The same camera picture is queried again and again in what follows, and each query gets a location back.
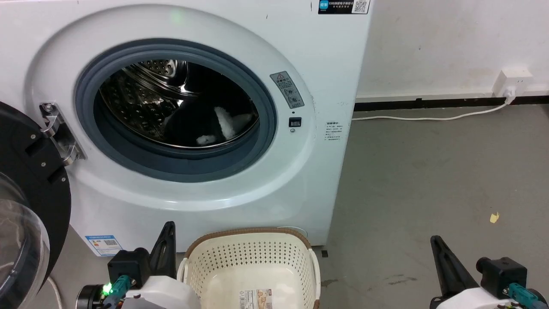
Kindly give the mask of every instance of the gray floor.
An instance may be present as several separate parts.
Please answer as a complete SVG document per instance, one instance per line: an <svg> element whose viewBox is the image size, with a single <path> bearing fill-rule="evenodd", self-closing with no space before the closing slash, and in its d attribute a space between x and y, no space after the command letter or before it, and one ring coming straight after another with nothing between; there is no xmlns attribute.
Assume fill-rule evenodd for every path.
<svg viewBox="0 0 549 309"><path fill-rule="evenodd" d="M367 113L445 117L479 108ZM549 117L509 106L450 122L355 122L329 242L322 308L426 308L440 290L429 238L441 235L476 279L478 258L509 256L549 292ZM496 223L490 214L500 213ZM53 272L66 308L107 279L74 231ZM49 285L32 308L55 308Z"/></svg>

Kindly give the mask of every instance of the white wall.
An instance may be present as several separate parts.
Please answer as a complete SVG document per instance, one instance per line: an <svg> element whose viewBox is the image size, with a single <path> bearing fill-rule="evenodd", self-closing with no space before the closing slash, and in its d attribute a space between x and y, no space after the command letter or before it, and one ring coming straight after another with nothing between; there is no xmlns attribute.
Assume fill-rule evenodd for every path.
<svg viewBox="0 0 549 309"><path fill-rule="evenodd" d="M358 102L491 96L526 66L549 94L548 0L376 0Z"/></svg>

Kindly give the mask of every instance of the door hinge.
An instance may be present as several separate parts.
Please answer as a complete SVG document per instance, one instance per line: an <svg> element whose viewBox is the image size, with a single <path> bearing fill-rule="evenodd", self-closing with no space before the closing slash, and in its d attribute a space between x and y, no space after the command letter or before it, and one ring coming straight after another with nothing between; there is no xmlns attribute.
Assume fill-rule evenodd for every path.
<svg viewBox="0 0 549 309"><path fill-rule="evenodd" d="M75 160L86 159L82 148L55 103L40 104L40 113L46 124L46 128L42 129L42 134L54 142L63 159L63 164L67 166Z"/></svg>

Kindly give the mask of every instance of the qr code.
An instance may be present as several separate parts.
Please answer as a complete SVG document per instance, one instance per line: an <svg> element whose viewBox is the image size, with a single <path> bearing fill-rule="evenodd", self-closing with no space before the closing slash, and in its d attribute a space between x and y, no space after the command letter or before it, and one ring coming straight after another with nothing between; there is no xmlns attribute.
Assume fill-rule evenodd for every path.
<svg viewBox="0 0 549 309"><path fill-rule="evenodd" d="M353 13L367 14L368 13L368 0L355 0L355 5L352 7Z"/></svg>

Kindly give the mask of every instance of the laundry basket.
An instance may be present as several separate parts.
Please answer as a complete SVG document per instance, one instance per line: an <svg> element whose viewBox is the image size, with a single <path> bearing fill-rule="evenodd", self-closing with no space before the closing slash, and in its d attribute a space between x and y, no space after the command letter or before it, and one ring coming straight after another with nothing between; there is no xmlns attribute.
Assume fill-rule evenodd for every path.
<svg viewBox="0 0 549 309"><path fill-rule="evenodd" d="M320 269L307 239L284 228L238 229L199 238L177 279L202 309L317 309Z"/></svg>

